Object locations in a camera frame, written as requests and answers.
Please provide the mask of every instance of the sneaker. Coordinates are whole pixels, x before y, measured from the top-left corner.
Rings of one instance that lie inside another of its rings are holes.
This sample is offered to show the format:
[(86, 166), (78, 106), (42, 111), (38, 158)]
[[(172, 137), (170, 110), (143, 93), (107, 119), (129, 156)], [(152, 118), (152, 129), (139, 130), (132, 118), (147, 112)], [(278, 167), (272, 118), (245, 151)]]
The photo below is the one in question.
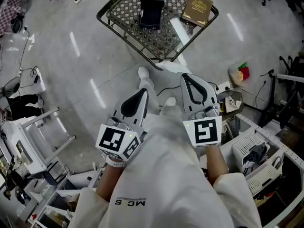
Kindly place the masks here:
[[(40, 108), (40, 110), (41, 110), (41, 114), (44, 114), (44, 110), (42, 108)], [(46, 118), (45, 117), (42, 118), (42, 120), (43, 120), (44, 123), (46, 123)]]
[(169, 97), (166, 100), (165, 105), (168, 105), (168, 106), (174, 106), (174, 105), (176, 105), (176, 99), (174, 97)]
[(38, 94), (36, 94), (36, 95), (38, 96), (38, 101), (37, 101), (37, 103), (38, 103), (39, 105), (44, 105), (44, 100), (41, 98), (41, 96), (38, 95)]
[(146, 69), (146, 67), (140, 67), (138, 69), (138, 76), (139, 78), (142, 80), (143, 78), (148, 78), (149, 77), (149, 72), (148, 70)]

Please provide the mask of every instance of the gray floor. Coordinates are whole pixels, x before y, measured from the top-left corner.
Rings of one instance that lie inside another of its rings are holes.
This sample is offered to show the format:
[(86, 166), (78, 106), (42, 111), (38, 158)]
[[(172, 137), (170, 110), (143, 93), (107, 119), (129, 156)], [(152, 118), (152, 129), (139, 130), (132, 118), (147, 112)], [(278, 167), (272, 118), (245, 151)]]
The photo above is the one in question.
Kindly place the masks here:
[[(183, 53), (190, 71), (206, 81), (221, 84), (227, 80), (228, 68), (247, 62), (250, 79), (243, 87), (268, 99), (270, 80), (259, 77), (270, 69), (284, 73), (279, 56), (295, 56), (301, 48), (303, 22), (285, 0), (272, 0), (266, 6), (261, 0), (213, 0), (219, 17)], [(42, 93), (45, 109), (58, 106), (59, 117), (70, 135), (77, 139), (60, 158), (70, 169), (80, 172), (99, 163), (101, 154), (95, 149), (99, 126), (112, 112), (116, 100), (135, 90), (139, 84), (137, 69), (147, 66), (156, 92), (179, 85), (180, 74), (157, 71), (137, 52), (96, 19), (97, 12), (108, 0), (30, 0), (24, 25), (30, 40), (22, 60), (22, 68), (38, 66), (46, 90)], [(18, 58), (27, 33), (5, 35), (3, 70), (0, 86), (18, 75)], [(79, 53), (71, 37), (75, 38)], [(30, 85), (30, 71), (23, 72), (22, 85)], [(20, 90), (35, 93), (34, 88)], [(181, 103), (180, 89), (163, 92), (162, 105), (168, 96)], [(276, 99), (285, 99), (284, 87), (278, 85)], [(244, 101), (254, 105), (254, 96), (243, 92)], [(257, 101), (259, 107), (266, 102)], [(258, 114), (245, 110), (244, 115), (256, 121)]]

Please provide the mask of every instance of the brown book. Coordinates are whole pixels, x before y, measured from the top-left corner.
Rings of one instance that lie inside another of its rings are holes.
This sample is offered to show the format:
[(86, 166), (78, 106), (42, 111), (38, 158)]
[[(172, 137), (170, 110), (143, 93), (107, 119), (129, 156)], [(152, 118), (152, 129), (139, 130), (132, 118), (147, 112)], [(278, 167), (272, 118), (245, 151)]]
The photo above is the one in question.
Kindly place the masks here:
[(182, 18), (203, 27), (208, 22), (213, 1), (188, 0)]

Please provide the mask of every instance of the white plastic crate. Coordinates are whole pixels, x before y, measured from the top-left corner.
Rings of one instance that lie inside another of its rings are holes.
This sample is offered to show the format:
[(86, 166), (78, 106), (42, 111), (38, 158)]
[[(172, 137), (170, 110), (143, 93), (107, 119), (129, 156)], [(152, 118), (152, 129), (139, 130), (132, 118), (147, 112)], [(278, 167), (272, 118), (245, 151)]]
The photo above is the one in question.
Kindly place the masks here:
[(243, 159), (246, 155), (248, 155), (250, 149), (262, 142), (263, 140), (250, 133), (232, 145), (232, 151), (236, 158), (236, 165), (239, 170), (241, 170), (241, 167), (243, 166)]
[(267, 165), (265, 168), (263, 168), (261, 171), (259, 171), (257, 174), (255, 174), (253, 177), (248, 179), (247, 184), (252, 193), (252, 196), (256, 195), (263, 188), (265, 188), (270, 183), (272, 183), (281, 174), (282, 174), (282, 172), (280, 169), (277, 170), (274, 166)]

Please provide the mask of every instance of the white shirt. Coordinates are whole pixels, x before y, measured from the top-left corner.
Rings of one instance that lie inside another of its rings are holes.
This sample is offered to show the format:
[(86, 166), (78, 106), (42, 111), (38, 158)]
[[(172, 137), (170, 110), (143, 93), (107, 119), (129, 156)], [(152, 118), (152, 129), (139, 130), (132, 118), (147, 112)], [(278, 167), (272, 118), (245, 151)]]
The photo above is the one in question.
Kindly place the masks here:
[(70, 228), (259, 228), (245, 177), (205, 178), (181, 120), (147, 116), (148, 135), (106, 202), (83, 189)]

